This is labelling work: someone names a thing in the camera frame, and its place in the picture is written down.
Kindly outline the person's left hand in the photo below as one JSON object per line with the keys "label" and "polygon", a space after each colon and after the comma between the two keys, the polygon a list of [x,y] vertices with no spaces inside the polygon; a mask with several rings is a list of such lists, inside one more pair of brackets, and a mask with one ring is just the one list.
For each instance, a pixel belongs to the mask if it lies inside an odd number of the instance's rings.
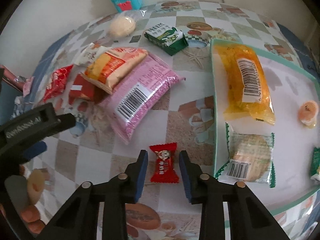
{"label": "person's left hand", "polygon": [[28,205],[21,211],[21,218],[26,222],[28,230],[38,235],[45,227],[36,207],[45,188],[46,176],[42,169],[34,169],[27,178]]}

